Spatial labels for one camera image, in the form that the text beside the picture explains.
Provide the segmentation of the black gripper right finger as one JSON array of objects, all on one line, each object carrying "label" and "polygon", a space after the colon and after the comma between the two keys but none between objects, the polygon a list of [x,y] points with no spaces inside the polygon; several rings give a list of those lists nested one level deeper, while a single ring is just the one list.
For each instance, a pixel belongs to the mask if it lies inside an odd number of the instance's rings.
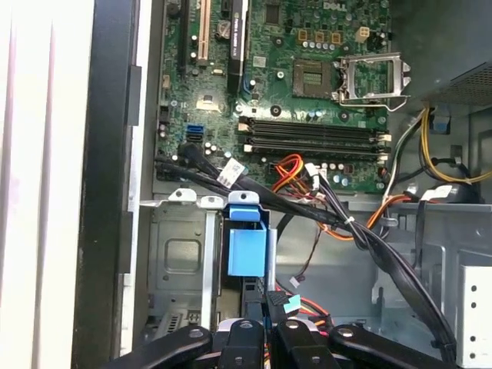
[{"label": "black gripper right finger", "polygon": [[356,325],[342,324],[323,335],[306,321],[276,326],[277,368],[455,368]]}]

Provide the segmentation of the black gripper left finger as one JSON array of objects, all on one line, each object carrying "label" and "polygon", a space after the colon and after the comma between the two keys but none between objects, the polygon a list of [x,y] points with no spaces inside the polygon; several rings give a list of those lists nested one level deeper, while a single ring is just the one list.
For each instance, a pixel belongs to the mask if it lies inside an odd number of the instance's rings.
[{"label": "black gripper left finger", "polygon": [[103,364],[103,368],[262,368],[264,328],[229,319],[215,333],[187,326]]}]

